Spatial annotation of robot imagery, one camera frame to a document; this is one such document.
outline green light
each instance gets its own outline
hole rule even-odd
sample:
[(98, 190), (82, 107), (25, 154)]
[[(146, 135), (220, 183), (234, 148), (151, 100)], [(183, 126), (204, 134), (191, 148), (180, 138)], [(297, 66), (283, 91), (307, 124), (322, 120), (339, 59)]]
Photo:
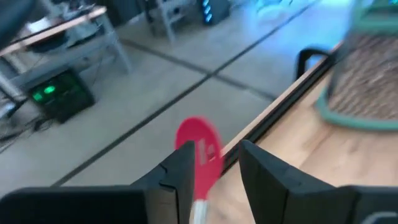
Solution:
[(50, 94), (55, 91), (55, 86), (48, 86), (47, 88), (44, 89), (45, 94)]
[(35, 93), (33, 94), (33, 99), (35, 99), (35, 101), (40, 101), (43, 100), (43, 96), (40, 93)]

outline floor tile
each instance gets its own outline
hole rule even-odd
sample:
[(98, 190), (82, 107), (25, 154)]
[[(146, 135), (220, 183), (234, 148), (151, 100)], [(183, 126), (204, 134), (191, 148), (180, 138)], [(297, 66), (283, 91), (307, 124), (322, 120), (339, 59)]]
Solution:
[(252, 93), (209, 80), (66, 185), (131, 184), (174, 150), (175, 132), (186, 117), (206, 116), (226, 144), (269, 104)]
[(177, 30), (177, 41), (173, 45), (165, 37), (151, 35), (145, 21), (123, 27), (118, 33), (121, 39), (214, 70), (289, 20), (310, 2), (312, 0), (296, 0), (281, 13), (276, 10), (268, 14), (258, 13), (253, 4), (245, 4), (233, 10), (230, 18), (216, 26), (205, 27), (196, 22)]
[(135, 49), (134, 73), (120, 64), (102, 68), (94, 85), (98, 102), (60, 126), (19, 139), (0, 154), (0, 195), (23, 186), (50, 185), (203, 75)]
[(294, 80), (297, 55), (308, 46), (331, 49), (347, 28), (349, 1), (323, 0), (235, 61), (221, 74), (273, 95)]

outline wooden surface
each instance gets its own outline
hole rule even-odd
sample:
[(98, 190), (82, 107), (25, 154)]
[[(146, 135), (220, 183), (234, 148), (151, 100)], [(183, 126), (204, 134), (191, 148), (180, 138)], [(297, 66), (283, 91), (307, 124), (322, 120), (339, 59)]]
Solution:
[[(303, 75), (224, 148), (227, 153), (312, 70)], [(398, 185), (398, 133), (365, 132), (323, 122), (314, 108), (318, 82), (256, 144), (332, 185)], [(207, 223), (254, 223), (239, 165), (212, 188)]]
[(24, 40), (18, 41), (16, 43), (13, 43), (6, 47), (5, 49), (0, 51), (0, 56), (3, 56), (5, 54), (9, 54), (11, 52), (14, 52), (19, 49), (23, 49), (26, 46), (29, 46), (30, 44), (34, 44), (40, 40), (46, 39), (47, 37), (50, 37), (52, 35), (58, 34), (59, 32), (62, 32), (64, 30), (67, 30), (71, 27), (77, 26), (81, 24), (82, 22), (85, 22), (87, 20), (90, 20), (92, 18), (98, 17), (106, 12), (106, 7), (104, 6), (96, 6), (90, 13), (84, 16), (77, 17), (76, 19), (72, 19), (68, 22), (61, 23), (59, 26), (55, 26), (51, 29), (48, 29), (43, 32), (39, 32), (37, 35), (32, 35), (31, 37), (28, 37)]

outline blue light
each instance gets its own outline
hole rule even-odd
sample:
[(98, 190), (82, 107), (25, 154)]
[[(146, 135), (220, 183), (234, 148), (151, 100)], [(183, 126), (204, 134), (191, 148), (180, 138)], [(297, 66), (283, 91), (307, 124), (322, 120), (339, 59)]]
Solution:
[(206, 22), (210, 22), (210, 19), (213, 17), (212, 14), (209, 14), (206, 16)]
[(210, 9), (211, 9), (210, 6), (207, 6), (207, 7), (206, 7), (206, 9), (205, 9), (205, 14), (206, 14), (206, 15), (210, 12)]

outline gray floor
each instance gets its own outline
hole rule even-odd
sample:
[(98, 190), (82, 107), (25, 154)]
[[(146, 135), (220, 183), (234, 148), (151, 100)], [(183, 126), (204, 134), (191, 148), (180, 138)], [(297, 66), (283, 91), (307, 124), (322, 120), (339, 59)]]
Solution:
[(173, 151), (176, 128), (194, 114), (212, 120), (227, 143), (292, 83), (299, 50), (330, 49), (342, 39), (348, 5), (322, 0), (307, 8), (296, 0), (274, 17), (244, 6), (215, 27), (178, 30), (175, 45), (152, 37), (144, 23), (123, 27), (134, 73), (118, 62), (102, 68), (93, 84), (97, 104), (0, 154), (0, 195), (26, 186), (130, 184)]

